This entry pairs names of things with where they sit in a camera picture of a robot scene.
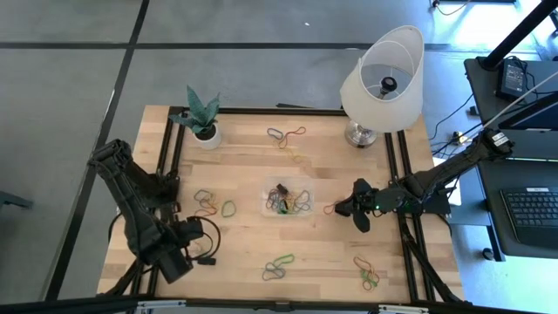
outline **clear plastic container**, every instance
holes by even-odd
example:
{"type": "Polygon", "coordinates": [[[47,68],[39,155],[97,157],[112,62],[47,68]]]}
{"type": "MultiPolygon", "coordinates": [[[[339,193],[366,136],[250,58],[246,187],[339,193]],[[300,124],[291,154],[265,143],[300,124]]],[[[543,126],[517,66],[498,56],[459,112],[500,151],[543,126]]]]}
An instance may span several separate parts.
{"type": "Polygon", "coordinates": [[[267,217],[310,215],[314,210],[314,184],[304,177],[267,177],[262,189],[262,215],[267,217]],[[288,193],[282,193],[281,184],[288,193]]]}

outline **lamp shade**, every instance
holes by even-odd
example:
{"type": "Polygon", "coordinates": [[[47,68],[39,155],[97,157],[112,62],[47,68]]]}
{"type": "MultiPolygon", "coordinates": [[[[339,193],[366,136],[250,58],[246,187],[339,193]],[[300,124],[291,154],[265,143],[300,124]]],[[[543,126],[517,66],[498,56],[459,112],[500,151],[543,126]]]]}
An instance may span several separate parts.
{"type": "Polygon", "coordinates": [[[422,110],[424,48],[422,33],[414,26],[401,26],[381,37],[358,60],[341,87],[347,115],[362,127],[384,133],[412,126],[422,110]],[[370,77],[366,69],[382,67],[388,71],[385,75],[376,76],[371,83],[364,81],[370,77]],[[394,79],[395,73],[400,78],[394,79]],[[398,88],[390,90],[390,97],[380,95],[386,79],[397,81],[398,88]]]}

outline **white pot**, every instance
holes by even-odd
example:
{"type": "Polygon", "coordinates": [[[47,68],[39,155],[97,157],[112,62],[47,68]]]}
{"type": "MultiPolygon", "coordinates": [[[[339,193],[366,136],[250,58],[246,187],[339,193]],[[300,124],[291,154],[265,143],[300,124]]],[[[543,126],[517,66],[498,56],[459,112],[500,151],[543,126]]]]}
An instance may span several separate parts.
{"type": "Polygon", "coordinates": [[[219,131],[219,126],[217,123],[215,123],[214,126],[215,135],[209,140],[200,140],[194,135],[194,138],[200,143],[201,148],[207,150],[216,149],[221,144],[221,132],[219,131]]]}

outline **table lamp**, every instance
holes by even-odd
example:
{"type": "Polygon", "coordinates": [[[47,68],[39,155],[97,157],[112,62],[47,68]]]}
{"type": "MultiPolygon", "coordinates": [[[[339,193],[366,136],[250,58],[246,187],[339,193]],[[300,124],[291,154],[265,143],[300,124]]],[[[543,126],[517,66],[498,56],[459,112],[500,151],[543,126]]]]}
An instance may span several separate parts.
{"type": "Polygon", "coordinates": [[[412,126],[422,110],[425,44],[414,26],[401,26],[381,37],[357,62],[341,87],[350,118],[345,139],[368,147],[378,132],[412,126]]]}

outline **potted plant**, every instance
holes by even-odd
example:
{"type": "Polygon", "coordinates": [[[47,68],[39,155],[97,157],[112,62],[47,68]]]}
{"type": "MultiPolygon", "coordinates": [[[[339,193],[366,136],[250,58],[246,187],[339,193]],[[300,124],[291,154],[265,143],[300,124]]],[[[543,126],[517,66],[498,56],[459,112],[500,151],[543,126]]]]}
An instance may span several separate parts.
{"type": "Polygon", "coordinates": [[[203,106],[194,90],[187,86],[187,97],[190,111],[186,118],[173,114],[168,118],[175,123],[187,126],[194,137],[200,142],[201,148],[215,149],[221,144],[221,133],[215,115],[219,111],[219,94],[203,106]]]}

